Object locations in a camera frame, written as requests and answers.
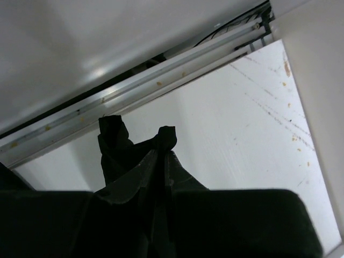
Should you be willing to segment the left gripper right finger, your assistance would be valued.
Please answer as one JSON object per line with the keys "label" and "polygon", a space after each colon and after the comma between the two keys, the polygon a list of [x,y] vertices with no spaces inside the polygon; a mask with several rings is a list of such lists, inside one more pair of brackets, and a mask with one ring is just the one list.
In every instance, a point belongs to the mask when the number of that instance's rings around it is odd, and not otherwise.
{"label": "left gripper right finger", "polygon": [[197,209],[204,203],[204,196],[209,191],[186,169],[183,168],[173,151],[165,155],[165,197],[168,215],[174,207],[185,211]]}

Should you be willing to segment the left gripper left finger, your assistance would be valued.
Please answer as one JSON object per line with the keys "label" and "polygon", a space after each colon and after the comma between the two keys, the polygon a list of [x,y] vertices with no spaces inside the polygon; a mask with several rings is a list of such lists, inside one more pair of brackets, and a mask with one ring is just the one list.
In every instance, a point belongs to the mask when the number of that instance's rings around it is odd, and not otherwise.
{"label": "left gripper left finger", "polygon": [[94,193],[92,202],[107,206],[154,206],[157,159],[157,151],[149,151],[132,170]]}

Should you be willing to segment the black trousers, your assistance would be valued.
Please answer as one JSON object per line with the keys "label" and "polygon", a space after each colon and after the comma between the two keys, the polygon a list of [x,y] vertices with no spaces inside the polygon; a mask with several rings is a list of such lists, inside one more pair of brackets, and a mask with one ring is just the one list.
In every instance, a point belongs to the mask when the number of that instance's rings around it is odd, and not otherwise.
{"label": "black trousers", "polygon": [[174,126],[162,126],[153,138],[135,144],[129,139],[129,132],[121,116],[101,117],[98,123],[98,143],[106,185],[136,167],[150,151],[157,152],[160,159],[177,144]]}

